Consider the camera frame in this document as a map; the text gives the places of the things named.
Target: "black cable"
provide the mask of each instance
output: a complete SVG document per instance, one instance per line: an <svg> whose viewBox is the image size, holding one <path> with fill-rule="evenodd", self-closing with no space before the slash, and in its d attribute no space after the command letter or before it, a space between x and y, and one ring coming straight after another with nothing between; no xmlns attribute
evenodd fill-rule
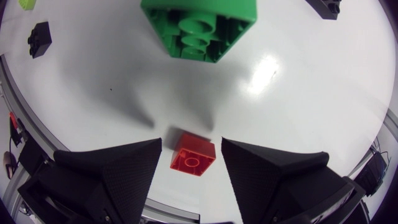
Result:
<svg viewBox="0 0 398 224"><path fill-rule="evenodd" d="M15 169L14 169L14 164L13 164L13 162L12 162L12 154L11 154L11 140L12 140L12 137L10 136L10 141L9 141L9 152L10 152L10 162L11 162L11 172L12 172L12 174L14 175L14 173L15 173Z"/></svg>
<svg viewBox="0 0 398 224"><path fill-rule="evenodd" d="M377 140L377 145L379 146L379 152L381 152L380 142L379 142L379 138L377 136L376 136L376 140Z"/></svg>

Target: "black lego brick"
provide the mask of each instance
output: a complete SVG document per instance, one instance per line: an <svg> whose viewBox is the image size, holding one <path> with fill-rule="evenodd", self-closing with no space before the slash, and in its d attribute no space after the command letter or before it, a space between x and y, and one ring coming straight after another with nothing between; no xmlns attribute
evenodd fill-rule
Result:
<svg viewBox="0 0 398 224"><path fill-rule="evenodd" d="M337 20L341 0L306 0L322 19Z"/></svg>
<svg viewBox="0 0 398 224"><path fill-rule="evenodd" d="M29 54L32 58L42 56L52 43L49 22L36 24L27 43L30 45Z"/></svg>

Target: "green block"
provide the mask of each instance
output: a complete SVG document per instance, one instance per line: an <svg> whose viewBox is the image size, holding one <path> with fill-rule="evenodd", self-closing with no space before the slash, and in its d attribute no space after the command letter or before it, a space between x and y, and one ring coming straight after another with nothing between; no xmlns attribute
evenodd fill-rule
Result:
<svg viewBox="0 0 398 224"><path fill-rule="evenodd" d="M35 7L36 0L18 0L23 10L32 10Z"/></svg>
<svg viewBox="0 0 398 224"><path fill-rule="evenodd" d="M216 63L257 19L256 0L142 0L171 57Z"/></svg>

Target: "red block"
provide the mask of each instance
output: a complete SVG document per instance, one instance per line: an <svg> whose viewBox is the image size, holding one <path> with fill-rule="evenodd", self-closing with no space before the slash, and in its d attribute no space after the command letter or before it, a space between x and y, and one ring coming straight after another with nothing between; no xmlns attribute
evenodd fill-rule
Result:
<svg viewBox="0 0 398 224"><path fill-rule="evenodd" d="M178 154L170 168L188 174L201 176L216 159L213 143L187 133L182 134L176 150Z"/></svg>

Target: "white tabletop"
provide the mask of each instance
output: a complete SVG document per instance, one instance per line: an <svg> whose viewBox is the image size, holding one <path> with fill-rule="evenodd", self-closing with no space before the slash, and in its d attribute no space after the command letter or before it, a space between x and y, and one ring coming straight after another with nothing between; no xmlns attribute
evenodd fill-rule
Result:
<svg viewBox="0 0 398 224"><path fill-rule="evenodd" d="M170 169L165 144L149 198L241 223L221 137L292 152L325 151L347 175L379 131L394 82L394 34L374 0L342 1L326 21L304 0L258 1L255 25L217 63L170 58L138 0L7 3L0 53L44 125L72 151L184 129L211 139L201 176ZM48 21L52 45L32 59L27 38Z"/></svg>

